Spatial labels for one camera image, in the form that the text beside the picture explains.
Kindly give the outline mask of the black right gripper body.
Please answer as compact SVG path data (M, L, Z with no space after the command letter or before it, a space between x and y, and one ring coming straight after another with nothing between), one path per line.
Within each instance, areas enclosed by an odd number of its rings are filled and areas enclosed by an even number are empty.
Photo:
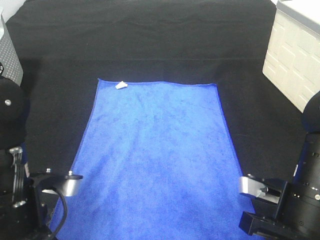
M249 236L294 236L295 231L282 220L282 211L290 184L277 178L251 178L265 184L268 190L263 197L242 194L257 200L260 203L260 209L256 210L255 213L244 211L239 222L239 228Z

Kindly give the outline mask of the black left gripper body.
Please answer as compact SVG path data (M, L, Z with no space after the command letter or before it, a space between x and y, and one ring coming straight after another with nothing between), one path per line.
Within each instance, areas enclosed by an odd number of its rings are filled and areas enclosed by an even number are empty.
M48 209L40 195L49 191L62 203L62 217L55 230L47 226ZM0 181L0 238L2 240L55 240L68 216L68 176L20 172L12 182Z

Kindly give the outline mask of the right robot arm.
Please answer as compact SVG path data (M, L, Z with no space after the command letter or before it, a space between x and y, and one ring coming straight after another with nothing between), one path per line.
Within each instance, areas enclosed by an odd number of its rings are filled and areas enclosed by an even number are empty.
M320 238L320 94L306 104L301 122L307 134L292 181L239 178L239 193L262 203L256 213L243 212L239 228L272 240Z

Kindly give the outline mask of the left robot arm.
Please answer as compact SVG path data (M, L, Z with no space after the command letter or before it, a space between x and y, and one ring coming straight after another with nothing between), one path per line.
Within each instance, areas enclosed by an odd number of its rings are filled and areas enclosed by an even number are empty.
M22 88L0 66L0 238L54 240L64 225L68 207L61 184L68 178L50 172L27 174L23 143L28 101ZM63 215L55 230L47 224L47 206L40 193L51 190L62 201Z

